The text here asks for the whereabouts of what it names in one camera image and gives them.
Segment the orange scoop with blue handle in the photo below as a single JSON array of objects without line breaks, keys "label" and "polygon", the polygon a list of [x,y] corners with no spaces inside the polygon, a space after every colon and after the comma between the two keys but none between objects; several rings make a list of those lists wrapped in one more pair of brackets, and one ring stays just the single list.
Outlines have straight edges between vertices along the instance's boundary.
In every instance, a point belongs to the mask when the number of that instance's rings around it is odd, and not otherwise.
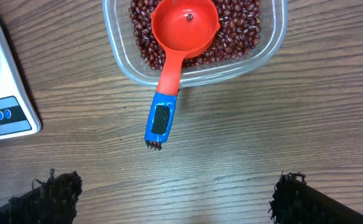
[{"label": "orange scoop with blue handle", "polygon": [[166,54],[149,111],[144,140],[161,150],[168,139],[176,110],[182,62],[204,53],[220,29],[211,0],[164,0],[151,14],[153,35]]}]

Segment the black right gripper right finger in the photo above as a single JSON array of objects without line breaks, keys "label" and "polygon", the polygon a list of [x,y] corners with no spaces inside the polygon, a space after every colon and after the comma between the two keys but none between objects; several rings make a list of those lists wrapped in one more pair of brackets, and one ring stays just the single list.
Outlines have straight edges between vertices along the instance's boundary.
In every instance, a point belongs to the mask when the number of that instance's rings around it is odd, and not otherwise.
[{"label": "black right gripper right finger", "polygon": [[307,185],[300,172],[281,174],[270,201],[277,224],[363,224],[363,214]]}]

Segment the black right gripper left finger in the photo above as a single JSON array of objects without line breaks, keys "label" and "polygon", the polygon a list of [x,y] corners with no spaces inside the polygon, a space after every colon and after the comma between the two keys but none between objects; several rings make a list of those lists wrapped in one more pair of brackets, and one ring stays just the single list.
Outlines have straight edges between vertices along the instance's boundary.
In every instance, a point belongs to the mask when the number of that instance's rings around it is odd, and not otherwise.
[{"label": "black right gripper left finger", "polygon": [[20,197],[13,197],[0,207],[0,224],[72,224],[77,216],[76,204],[82,193],[82,179],[73,171],[54,176]]}]

